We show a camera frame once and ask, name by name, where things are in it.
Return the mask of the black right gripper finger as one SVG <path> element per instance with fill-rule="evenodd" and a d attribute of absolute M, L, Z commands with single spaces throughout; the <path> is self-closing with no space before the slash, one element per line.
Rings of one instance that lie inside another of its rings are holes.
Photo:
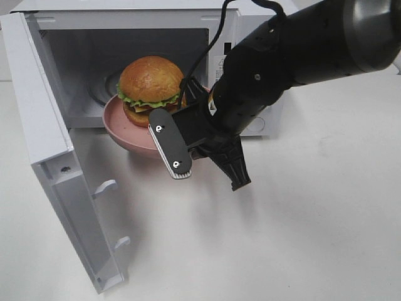
<path fill-rule="evenodd" d="M 206 101 L 209 97 L 208 89 L 202 86 L 194 76 L 184 78 L 180 84 L 180 89 L 183 93 L 182 108 Z"/>
<path fill-rule="evenodd" d="M 251 183 L 240 136 L 236 136 L 217 152 L 210 154 L 213 163 L 231 180 L 233 191 Z"/>

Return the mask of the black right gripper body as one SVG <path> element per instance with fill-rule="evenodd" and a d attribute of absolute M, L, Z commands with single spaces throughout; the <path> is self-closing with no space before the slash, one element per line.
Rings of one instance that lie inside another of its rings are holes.
<path fill-rule="evenodd" d="M 213 91 L 202 94 L 190 118 L 194 125 L 190 135 L 193 159 L 225 152 L 239 134 L 251 123 L 251 105 L 235 102 L 233 98 L 213 96 Z"/>

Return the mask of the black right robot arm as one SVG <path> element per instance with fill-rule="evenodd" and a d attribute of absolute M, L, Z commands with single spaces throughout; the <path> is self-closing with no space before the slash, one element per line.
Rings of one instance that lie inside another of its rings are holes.
<path fill-rule="evenodd" d="M 399 1 L 320 1 L 290 15 L 274 1 L 259 5 L 274 16 L 228 52 L 210 92 L 185 77 L 187 105 L 174 114 L 189 149 L 233 189 L 250 183 L 240 133 L 286 90 L 383 70 L 400 53 Z"/>

